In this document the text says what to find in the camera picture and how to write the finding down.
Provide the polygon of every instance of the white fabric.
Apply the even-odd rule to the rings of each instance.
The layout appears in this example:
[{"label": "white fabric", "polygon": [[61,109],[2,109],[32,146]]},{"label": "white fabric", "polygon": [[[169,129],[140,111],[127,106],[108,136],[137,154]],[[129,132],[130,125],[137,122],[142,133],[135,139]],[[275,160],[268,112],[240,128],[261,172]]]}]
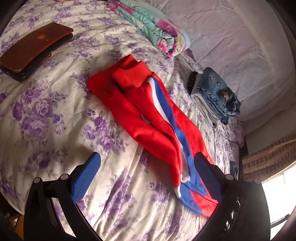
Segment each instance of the white fabric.
[{"label": "white fabric", "polygon": [[[230,161],[238,160],[243,141],[240,124],[234,119],[229,126],[220,124],[213,130],[184,85],[189,65],[196,63],[186,56],[166,59],[100,1],[29,0],[1,36],[1,54],[52,21],[73,28],[73,39],[24,83],[0,72],[0,192],[24,213],[35,177],[57,179],[96,151],[101,167],[77,204],[103,240],[192,240],[207,219],[180,203],[167,164],[127,134],[89,92],[86,81],[127,54],[144,60],[199,127],[211,158],[224,173],[229,172]],[[57,200],[54,203],[65,230],[71,233]]]},{"label": "white fabric", "polygon": [[203,67],[214,69],[241,102],[246,134],[295,98],[289,43],[265,0],[145,0],[180,24]]}]

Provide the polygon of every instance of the blue gripper pad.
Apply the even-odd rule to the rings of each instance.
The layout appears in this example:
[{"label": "blue gripper pad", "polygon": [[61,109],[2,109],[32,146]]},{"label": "blue gripper pad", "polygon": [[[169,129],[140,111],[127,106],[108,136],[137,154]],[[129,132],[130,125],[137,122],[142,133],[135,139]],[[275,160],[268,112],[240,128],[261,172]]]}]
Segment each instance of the blue gripper pad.
[{"label": "blue gripper pad", "polygon": [[218,202],[222,200],[222,187],[219,180],[209,167],[209,162],[205,156],[198,152],[194,157],[194,166],[202,179],[205,187],[207,188],[211,197]]},{"label": "blue gripper pad", "polygon": [[89,185],[101,166],[101,156],[93,152],[87,161],[78,165],[70,174],[72,193],[71,197],[74,203],[83,199]]}]

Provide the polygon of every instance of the folded clothes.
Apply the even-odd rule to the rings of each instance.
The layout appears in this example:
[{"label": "folded clothes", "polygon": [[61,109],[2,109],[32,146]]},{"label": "folded clothes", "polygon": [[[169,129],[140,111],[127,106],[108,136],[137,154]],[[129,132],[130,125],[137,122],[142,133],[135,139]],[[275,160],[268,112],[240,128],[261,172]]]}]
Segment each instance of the folded clothes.
[{"label": "folded clothes", "polygon": [[202,160],[194,157],[200,153],[209,163],[213,161],[200,131],[169,98],[159,77],[143,61],[128,55],[91,76],[87,87],[101,97],[140,145],[168,163],[179,200],[198,214],[211,216],[218,201],[212,198],[212,189],[206,188],[195,168],[194,162]]},{"label": "folded clothes", "polygon": [[224,125],[228,124],[229,117],[240,114],[241,103],[237,96],[224,80],[209,67],[204,70],[200,80],[196,81],[191,95],[196,98],[201,96]]},{"label": "folded clothes", "polygon": [[167,57],[172,58],[190,45],[182,28],[160,10],[139,0],[108,0],[109,8],[137,27]]}]

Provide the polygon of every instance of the brown wallet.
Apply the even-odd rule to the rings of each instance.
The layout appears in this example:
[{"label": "brown wallet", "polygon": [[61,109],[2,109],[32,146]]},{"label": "brown wallet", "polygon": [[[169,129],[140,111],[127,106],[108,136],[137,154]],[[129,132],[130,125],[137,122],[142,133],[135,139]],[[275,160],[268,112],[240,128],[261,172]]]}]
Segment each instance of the brown wallet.
[{"label": "brown wallet", "polygon": [[57,23],[34,30],[0,57],[0,69],[17,81],[24,81],[52,51],[73,37],[72,32]]}]

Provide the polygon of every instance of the brown leather case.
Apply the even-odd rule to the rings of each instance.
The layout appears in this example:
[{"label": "brown leather case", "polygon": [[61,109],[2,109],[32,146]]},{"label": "brown leather case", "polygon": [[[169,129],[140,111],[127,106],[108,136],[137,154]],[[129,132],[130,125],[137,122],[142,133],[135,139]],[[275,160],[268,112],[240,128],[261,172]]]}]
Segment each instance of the brown leather case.
[{"label": "brown leather case", "polygon": [[0,57],[0,64],[14,73],[19,73],[43,50],[72,32],[73,29],[66,26],[49,23],[11,46]]}]

